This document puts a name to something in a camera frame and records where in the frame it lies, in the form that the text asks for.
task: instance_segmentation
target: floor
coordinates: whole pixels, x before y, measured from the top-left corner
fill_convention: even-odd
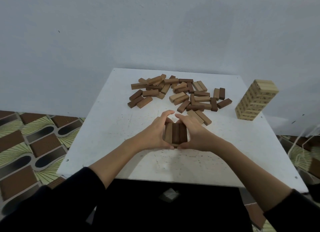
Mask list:
[[[42,185],[64,181],[56,171],[85,118],[0,111],[0,220]],[[295,137],[278,136],[286,150]],[[290,159],[309,183],[320,183],[320,140],[297,142]],[[250,194],[240,190],[254,231],[275,231]]]

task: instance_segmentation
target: person's right hand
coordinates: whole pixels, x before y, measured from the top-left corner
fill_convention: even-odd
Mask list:
[[[195,149],[218,154],[219,151],[223,151],[232,145],[205,129],[194,117],[181,114],[175,114],[175,116],[179,119],[177,123],[183,122],[190,134],[190,141],[180,144],[178,149]]]

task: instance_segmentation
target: black sleeve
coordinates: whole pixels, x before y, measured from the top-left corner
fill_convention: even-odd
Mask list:
[[[82,168],[53,190],[41,187],[6,216],[0,227],[10,226],[13,229],[22,225],[38,226],[39,223],[50,228],[55,225],[83,225],[104,191],[98,176],[90,168]]]
[[[281,203],[264,213],[277,231],[315,231],[320,208],[296,190]]]

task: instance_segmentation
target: white wall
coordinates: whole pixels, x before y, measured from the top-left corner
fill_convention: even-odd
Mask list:
[[[0,0],[0,18],[2,110],[85,117],[123,67],[271,79],[276,133],[320,123],[320,0]]]

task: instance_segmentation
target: white table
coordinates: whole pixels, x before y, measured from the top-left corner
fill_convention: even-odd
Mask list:
[[[169,101],[172,89],[164,99],[154,97],[142,109],[130,109],[127,106],[129,97],[137,91],[131,90],[130,84],[137,83],[141,77],[147,79],[162,73],[167,78],[174,75],[177,78],[201,80],[211,95],[214,88],[225,88],[226,98],[233,102],[218,112],[205,110],[204,113],[212,120],[212,124],[206,128],[233,143],[251,160],[291,188],[300,192],[308,191],[263,114],[260,113],[254,121],[237,119],[234,109],[247,90],[241,77],[191,72],[113,69],[58,174],[66,177],[74,174],[142,131],[163,111],[177,110],[178,106]],[[169,117],[177,121],[174,115]],[[191,149],[143,151],[122,169],[117,178],[243,187],[218,156]]]

